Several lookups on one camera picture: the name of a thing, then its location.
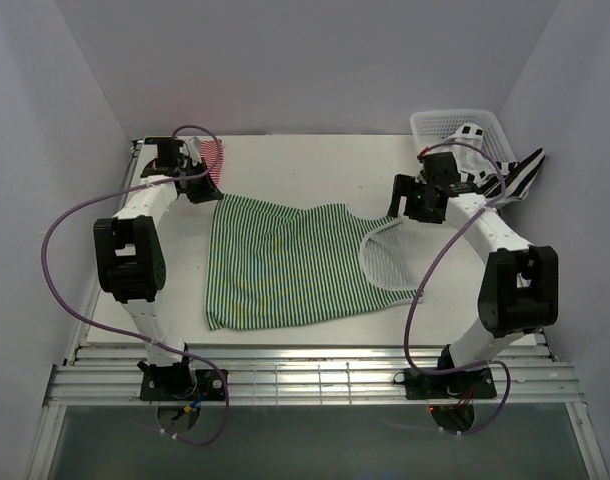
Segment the red white striped tank top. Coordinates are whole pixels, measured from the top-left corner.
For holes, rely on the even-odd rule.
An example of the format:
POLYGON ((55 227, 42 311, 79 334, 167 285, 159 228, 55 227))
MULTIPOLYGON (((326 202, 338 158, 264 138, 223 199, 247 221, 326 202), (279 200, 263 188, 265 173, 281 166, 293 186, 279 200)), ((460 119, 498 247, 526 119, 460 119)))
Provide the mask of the red white striped tank top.
POLYGON ((206 162, 208 167, 211 167, 210 177, 216 186, 219 185, 221 179, 222 168, 225 161, 225 148, 223 141, 200 140, 199 153, 201 158, 206 162))

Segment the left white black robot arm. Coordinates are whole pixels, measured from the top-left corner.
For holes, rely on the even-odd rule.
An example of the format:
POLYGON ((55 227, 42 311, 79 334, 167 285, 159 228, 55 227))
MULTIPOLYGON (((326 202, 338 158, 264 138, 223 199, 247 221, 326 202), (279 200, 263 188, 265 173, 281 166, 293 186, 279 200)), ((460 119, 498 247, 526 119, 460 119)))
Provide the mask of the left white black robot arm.
POLYGON ((197 137, 147 137, 144 145, 156 154, 139 175, 140 189, 122 209, 93 226, 96 264, 101 289, 129 314, 145 344, 147 360, 140 369, 155 386, 175 399, 190 397, 197 376, 183 355, 186 344, 176 326, 159 313, 156 298, 164 288, 167 268, 157 227, 176 200, 192 204, 219 201, 213 173, 224 159, 222 142, 197 137))

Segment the green white striped tank top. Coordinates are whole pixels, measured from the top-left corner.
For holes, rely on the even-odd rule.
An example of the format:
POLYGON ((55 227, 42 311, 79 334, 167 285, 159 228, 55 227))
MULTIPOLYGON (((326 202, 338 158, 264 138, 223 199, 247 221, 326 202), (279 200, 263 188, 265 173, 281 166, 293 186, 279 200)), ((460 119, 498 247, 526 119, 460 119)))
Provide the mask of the green white striped tank top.
POLYGON ((210 236, 209 329, 301 327, 411 302, 418 283, 401 224, 342 203, 295 208, 224 196, 210 236))

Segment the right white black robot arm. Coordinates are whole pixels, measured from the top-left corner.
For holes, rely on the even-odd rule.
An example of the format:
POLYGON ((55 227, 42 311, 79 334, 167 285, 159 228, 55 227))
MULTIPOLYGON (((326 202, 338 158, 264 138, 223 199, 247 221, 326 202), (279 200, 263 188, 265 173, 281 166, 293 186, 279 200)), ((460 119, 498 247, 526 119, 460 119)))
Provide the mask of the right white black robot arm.
POLYGON ((416 176, 399 174, 394 180, 388 213, 429 224, 455 228, 418 284, 424 292, 439 263, 455 243, 464 239, 484 263, 477 297, 477 318, 448 345, 451 363, 434 369, 411 368, 436 377, 439 390, 459 397, 473 384, 471 370, 490 365, 514 341, 557 321, 559 257, 551 246, 537 246, 518 235, 498 214, 506 199, 506 178, 498 172, 499 191, 492 196, 465 179, 446 144, 423 149, 416 176))

